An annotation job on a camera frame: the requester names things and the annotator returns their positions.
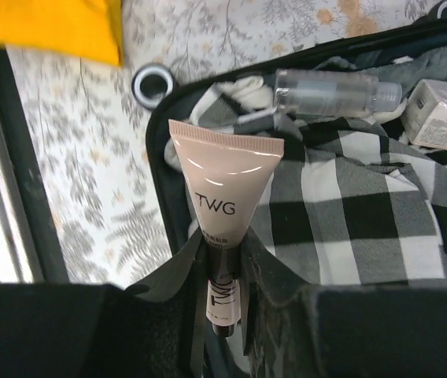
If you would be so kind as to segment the small clear glass bottle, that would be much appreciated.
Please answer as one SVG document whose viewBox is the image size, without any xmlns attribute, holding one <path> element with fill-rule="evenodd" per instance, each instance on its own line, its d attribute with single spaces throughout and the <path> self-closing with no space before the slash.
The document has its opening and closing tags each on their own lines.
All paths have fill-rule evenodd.
<svg viewBox="0 0 447 378">
<path fill-rule="evenodd" d="M 274 104 L 298 116 L 366 117 L 393 112 L 402 87 L 357 72 L 280 69 L 275 74 Z"/>
</svg>

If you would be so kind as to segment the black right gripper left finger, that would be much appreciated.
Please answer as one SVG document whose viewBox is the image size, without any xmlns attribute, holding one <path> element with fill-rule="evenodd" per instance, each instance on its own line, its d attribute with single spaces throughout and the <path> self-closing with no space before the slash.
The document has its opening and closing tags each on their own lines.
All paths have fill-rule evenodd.
<svg viewBox="0 0 447 378">
<path fill-rule="evenodd" d="M 0 377 L 199 377 L 205 243 L 126 289 L 0 284 Z"/>
</svg>

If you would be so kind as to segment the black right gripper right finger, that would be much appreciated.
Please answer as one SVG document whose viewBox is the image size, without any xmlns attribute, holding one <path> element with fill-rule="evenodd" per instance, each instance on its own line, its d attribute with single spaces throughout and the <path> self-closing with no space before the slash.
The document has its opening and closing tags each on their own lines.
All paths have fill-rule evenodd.
<svg viewBox="0 0 447 378">
<path fill-rule="evenodd" d="M 242 241 L 242 329 L 254 377 L 447 377 L 447 288 L 308 283 Z"/>
</svg>

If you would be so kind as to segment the black white checkered cloth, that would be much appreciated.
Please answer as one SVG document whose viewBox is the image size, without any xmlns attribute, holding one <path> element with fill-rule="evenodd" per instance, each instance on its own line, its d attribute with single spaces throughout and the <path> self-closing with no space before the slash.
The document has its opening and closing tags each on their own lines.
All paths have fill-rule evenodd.
<svg viewBox="0 0 447 378">
<path fill-rule="evenodd" d="M 365 120 L 300 125 L 273 109 L 239 116 L 217 86 L 200 103 L 199 119 L 182 122 L 283 140 L 249 228 L 301 278 L 447 286 L 446 167 Z"/>
</svg>

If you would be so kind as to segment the zebra pattern fleece blanket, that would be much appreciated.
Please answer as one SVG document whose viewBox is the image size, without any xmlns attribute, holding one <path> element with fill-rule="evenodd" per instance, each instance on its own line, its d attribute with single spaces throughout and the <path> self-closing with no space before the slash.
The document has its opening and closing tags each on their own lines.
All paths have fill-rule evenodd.
<svg viewBox="0 0 447 378">
<path fill-rule="evenodd" d="M 402 95 L 408 95 L 413 87 L 423 79 L 447 81 L 447 46 L 428 50 L 418 57 L 399 57 L 388 65 L 375 65 L 366 68 L 366 64 L 376 63 L 383 54 L 381 50 L 361 54 L 355 61 L 343 57 L 330 57 L 318 64 L 315 69 L 333 72 L 358 72 L 375 76 L 381 82 L 398 83 Z"/>
</svg>

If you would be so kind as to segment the pink cosmetic tube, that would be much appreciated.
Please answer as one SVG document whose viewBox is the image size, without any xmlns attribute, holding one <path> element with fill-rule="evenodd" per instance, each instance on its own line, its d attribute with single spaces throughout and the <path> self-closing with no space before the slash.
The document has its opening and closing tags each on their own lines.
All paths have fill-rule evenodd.
<svg viewBox="0 0 447 378">
<path fill-rule="evenodd" d="M 214 132 L 170 120 L 169 132 L 207 244 L 206 316 L 224 338 L 241 318 L 240 244 L 284 153 L 282 139 Z"/>
</svg>

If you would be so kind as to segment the small white box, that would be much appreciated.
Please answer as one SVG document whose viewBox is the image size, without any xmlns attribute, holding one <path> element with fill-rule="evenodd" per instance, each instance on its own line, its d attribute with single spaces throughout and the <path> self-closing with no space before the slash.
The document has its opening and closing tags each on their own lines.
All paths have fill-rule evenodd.
<svg viewBox="0 0 447 378">
<path fill-rule="evenodd" d="M 420 80 L 401 122 L 411 144 L 447 150 L 447 82 Z"/>
</svg>

